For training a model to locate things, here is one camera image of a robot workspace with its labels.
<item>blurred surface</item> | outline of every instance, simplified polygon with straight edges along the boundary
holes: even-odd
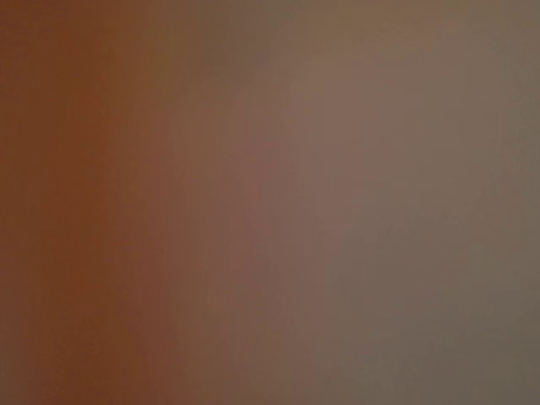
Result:
[[[536,2],[12,3],[3,402],[540,398]]]

